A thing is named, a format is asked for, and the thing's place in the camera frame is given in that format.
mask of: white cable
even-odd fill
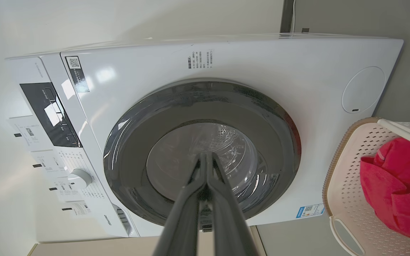
[[[293,0],[291,33],[295,32],[295,3],[296,0]]]

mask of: sticker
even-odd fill
[[[188,55],[188,69],[206,69],[213,67],[213,49],[197,50]]]
[[[72,188],[72,185],[67,180],[67,177],[56,178],[53,180],[53,184],[55,185],[53,190],[57,193],[59,201],[67,202],[83,200],[80,192]]]
[[[28,151],[51,149],[52,143],[41,123],[34,116],[9,118],[7,122],[18,132],[15,137],[23,141]]]
[[[324,213],[325,206],[324,204],[314,204],[312,206],[303,206],[298,210],[296,219],[303,217],[311,217],[314,215],[321,215]]]
[[[70,212],[72,217],[85,217],[91,214],[85,201],[65,203],[62,210]]]
[[[76,92],[89,92],[88,84],[86,83],[85,75],[83,74],[82,66],[78,60],[78,56],[65,57],[67,66],[69,67],[70,76],[74,82]]]
[[[59,155],[53,150],[43,150],[31,152],[31,156],[38,164],[42,164],[44,174],[48,180],[55,181],[58,177],[67,177],[65,164]]]

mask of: red clothing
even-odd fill
[[[397,138],[384,144],[374,157],[362,157],[360,181],[377,217],[410,237],[410,141]]]

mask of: washing machine door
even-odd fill
[[[182,81],[148,95],[115,124],[105,175],[130,211],[164,225],[201,151],[218,154],[248,219],[287,190],[301,145],[292,119],[266,95],[231,81]],[[210,222],[202,209],[201,226]]]

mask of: laundry basket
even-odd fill
[[[324,185],[324,204],[338,243],[353,256],[410,256],[410,238],[382,223],[366,202],[360,183],[360,158],[373,156],[385,143],[403,137],[410,141],[410,123],[366,118],[345,134],[330,164]],[[363,254],[354,252],[336,231],[340,222]]]

